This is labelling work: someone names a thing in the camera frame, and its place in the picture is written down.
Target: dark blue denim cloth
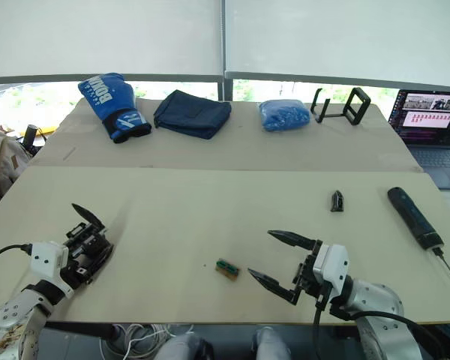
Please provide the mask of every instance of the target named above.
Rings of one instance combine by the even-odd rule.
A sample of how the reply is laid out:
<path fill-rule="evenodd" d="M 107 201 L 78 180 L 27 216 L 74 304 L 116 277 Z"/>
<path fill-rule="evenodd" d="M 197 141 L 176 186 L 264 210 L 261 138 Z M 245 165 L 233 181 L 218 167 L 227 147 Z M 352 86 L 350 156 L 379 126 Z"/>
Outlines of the dark blue denim cloth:
<path fill-rule="evenodd" d="M 230 117 L 232 107 L 175 90 L 154 113 L 156 128 L 211 139 Z"/>

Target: screwdriver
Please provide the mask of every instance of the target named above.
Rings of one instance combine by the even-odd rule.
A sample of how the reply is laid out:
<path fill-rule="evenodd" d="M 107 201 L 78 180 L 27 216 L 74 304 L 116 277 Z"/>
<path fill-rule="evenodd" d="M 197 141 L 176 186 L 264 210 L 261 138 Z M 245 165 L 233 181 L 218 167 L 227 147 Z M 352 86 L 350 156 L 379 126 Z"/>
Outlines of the screwdriver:
<path fill-rule="evenodd" d="M 393 187 L 388 191 L 388 199 L 408 226 L 415 240 L 425 251 L 432 250 L 450 271 L 450 266 L 443 257 L 443 240 L 434 227 L 416 207 L 410 196 L 401 187 Z"/>

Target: black phone holder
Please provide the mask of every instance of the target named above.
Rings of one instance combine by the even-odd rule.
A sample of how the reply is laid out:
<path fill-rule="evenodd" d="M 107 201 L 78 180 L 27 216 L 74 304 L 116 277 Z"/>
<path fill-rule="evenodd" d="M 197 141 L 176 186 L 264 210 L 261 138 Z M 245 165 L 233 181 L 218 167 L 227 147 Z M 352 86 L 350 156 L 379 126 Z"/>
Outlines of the black phone holder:
<path fill-rule="evenodd" d="M 327 107 L 329 107 L 330 99 L 326 99 L 325 103 L 323 104 L 322 112 L 318 115 L 314 112 L 315 106 L 317 105 L 317 98 L 318 94 L 322 91 L 322 88 L 318 88 L 315 91 L 315 96 L 313 97 L 313 103 L 310 108 L 310 111 L 313 114 L 313 117 L 315 118 L 316 122 L 320 123 L 323 121 L 323 118 L 337 118 L 341 116 L 345 116 L 349 123 L 352 125 L 358 125 L 360 124 L 360 121 L 363 118 L 363 115 L 367 111 L 368 107 L 370 106 L 370 98 L 367 94 L 365 94 L 365 91 L 363 91 L 361 88 L 353 88 L 352 92 L 350 92 L 350 96 L 348 97 L 348 100 L 345 103 L 345 106 L 343 107 L 343 111 L 340 114 L 328 114 L 326 115 Z M 361 106 L 358 109 L 358 111 L 355 111 L 352 108 L 352 100 L 353 97 L 357 96 L 358 99 L 361 101 Z"/>

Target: small green circuit board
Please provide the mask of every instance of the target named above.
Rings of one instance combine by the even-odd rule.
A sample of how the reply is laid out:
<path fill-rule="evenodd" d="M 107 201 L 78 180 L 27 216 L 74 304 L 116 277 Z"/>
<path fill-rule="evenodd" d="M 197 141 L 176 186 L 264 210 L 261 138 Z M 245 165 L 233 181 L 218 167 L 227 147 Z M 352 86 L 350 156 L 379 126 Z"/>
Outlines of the small green circuit board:
<path fill-rule="evenodd" d="M 240 273 L 240 268 L 229 263 L 225 259 L 218 259 L 217 265 L 215 266 L 215 270 L 220 272 L 222 275 L 225 275 L 230 280 L 235 281 Z"/>

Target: boxing glove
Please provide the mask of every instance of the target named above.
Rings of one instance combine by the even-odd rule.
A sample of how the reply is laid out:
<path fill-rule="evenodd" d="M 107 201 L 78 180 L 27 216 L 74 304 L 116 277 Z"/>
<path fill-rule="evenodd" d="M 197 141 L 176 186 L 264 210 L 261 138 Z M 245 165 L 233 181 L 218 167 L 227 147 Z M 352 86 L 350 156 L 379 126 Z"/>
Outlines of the boxing glove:
<path fill-rule="evenodd" d="M 152 126 L 135 108 L 134 90 L 120 73 L 105 73 L 78 84 L 114 143 L 150 134 Z"/>

